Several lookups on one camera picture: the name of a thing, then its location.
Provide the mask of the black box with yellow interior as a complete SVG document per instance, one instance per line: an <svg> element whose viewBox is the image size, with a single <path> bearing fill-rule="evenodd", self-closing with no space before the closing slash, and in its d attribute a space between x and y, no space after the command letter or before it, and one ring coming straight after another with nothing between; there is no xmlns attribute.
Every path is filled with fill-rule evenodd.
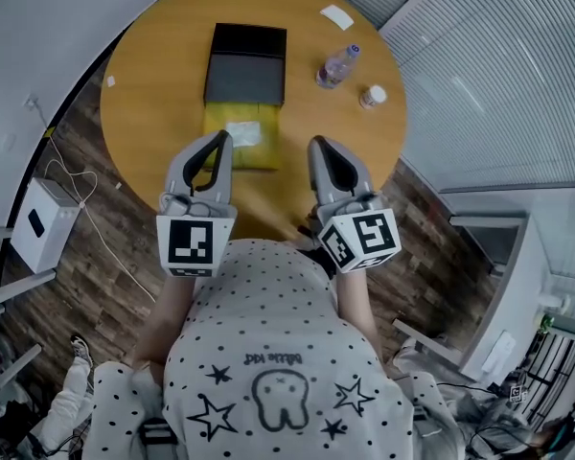
<svg viewBox="0 0 575 460"><path fill-rule="evenodd" d="M274 172L280 168L280 111L285 103L288 32L283 28L218 23L203 92L202 133L227 122L257 121L263 140L234 148L233 168Z"/></svg>

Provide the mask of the person's left forearm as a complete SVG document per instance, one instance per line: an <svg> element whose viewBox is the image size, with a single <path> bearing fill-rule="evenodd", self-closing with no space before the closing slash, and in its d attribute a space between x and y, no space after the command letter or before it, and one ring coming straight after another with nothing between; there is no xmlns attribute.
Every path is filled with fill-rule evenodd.
<svg viewBox="0 0 575 460"><path fill-rule="evenodd" d="M164 367L169 352L181 335L193 302L196 279L168 276L149 317L138 335L132 366Z"/></svg>

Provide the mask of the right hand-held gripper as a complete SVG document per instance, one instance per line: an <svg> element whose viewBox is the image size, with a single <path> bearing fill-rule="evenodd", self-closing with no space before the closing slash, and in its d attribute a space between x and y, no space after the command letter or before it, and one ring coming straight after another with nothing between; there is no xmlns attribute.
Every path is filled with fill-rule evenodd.
<svg viewBox="0 0 575 460"><path fill-rule="evenodd" d="M324 205L317 210L322 223L317 239L339 272L382 265L402 250L394 212L381 193L371 193L371 175L353 152L315 136L308 163L311 189ZM336 202L338 197L352 198Z"/></svg>

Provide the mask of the person's right forearm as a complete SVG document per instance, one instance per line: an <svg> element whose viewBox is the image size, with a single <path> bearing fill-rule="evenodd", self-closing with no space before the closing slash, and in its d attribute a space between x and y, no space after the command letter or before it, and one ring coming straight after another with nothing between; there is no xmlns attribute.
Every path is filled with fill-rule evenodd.
<svg viewBox="0 0 575 460"><path fill-rule="evenodd" d="M360 331L382 361L380 334L370 303L366 270L338 273L335 292L340 318Z"/></svg>

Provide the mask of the white dotted shirt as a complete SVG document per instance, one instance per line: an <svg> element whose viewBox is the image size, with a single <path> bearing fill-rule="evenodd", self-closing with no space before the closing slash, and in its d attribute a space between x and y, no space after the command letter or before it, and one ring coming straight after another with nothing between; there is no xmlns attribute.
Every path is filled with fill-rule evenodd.
<svg viewBox="0 0 575 460"><path fill-rule="evenodd" d="M96 369L83 460L464 460L433 377L390 379L295 248L232 241L161 372Z"/></svg>

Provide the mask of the white box appliance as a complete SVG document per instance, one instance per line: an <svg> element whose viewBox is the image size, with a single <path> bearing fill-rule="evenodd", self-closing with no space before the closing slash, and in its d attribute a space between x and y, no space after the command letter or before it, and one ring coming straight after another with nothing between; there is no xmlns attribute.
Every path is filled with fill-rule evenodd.
<svg viewBox="0 0 575 460"><path fill-rule="evenodd" d="M33 177L11 233L11 246L33 273L58 266L81 211L56 181Z"/></svg>

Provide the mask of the small white jar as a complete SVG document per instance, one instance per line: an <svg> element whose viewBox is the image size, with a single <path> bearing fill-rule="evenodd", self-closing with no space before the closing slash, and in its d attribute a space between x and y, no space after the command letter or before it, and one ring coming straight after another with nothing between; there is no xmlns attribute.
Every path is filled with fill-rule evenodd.
<svg viewBox="0 0 575 460"><path fill-rule="evenodd" d="M386 100L386 91L377 84L371 85L359 96L359 104L365 109L370 109L379 104L383 104Z"/></svg>

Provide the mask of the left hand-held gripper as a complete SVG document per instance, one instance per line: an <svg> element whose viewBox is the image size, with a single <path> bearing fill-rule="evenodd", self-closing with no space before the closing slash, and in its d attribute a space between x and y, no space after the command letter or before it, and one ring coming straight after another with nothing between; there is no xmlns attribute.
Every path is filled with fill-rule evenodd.
<svg viewBox="0 0 575 460"><path fill-rule="evenodd" d="M196 175L215 152L210 179ZM174 277L210 278L219 266L237 209L228 204L232 186L233 140L226 130L197 138L172 160L156 217L160 264ZM195 193L209 200L171 193Z"/></svg>

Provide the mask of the small white packet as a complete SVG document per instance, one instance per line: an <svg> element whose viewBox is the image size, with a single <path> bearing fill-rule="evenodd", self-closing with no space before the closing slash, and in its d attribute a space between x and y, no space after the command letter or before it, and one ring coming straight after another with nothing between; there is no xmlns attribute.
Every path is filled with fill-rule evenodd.
<svg viewBox="0 0 575 460"><path fill-rule="evenodd" d="M263 140L261 124L257 121L227 122L224 129L232 137L234 148L256 147Z"/></svg>

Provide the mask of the clear plastic water bottle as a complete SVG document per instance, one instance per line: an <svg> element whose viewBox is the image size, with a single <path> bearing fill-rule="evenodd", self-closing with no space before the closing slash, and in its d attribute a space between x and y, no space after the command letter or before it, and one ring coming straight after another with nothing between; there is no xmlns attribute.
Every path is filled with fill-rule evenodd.
<svg viewBox="0 0 575 460"><path fill-rule="evenodd" d="M334 89L350 75L360 55L360 48L352 44L327 58L316 74L316 83L325 89Z"/></svg>

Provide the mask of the white paper sheet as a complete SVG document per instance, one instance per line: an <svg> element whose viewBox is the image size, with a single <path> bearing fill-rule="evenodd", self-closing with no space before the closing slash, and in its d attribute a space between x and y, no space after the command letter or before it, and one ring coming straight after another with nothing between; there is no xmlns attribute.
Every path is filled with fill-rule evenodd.
<svg viewBox="0 0 575 460"><path fill-rule="evenodd" d="M329 5L322 9L320 13L331 20L342 31L346 31L354 24L353 18L336 5Z"/></svg>

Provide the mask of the white paper on desk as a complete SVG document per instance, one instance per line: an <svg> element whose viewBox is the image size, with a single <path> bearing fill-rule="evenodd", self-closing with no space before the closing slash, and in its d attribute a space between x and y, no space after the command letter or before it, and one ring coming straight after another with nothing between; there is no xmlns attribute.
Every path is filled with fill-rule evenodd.
<svg viewBox="0 0 575 460"><path fill-rule="evenodd" d="M482 371L486 374L498 375L515 346L516 341L511 334L503 331L486 357Z"/></svg>

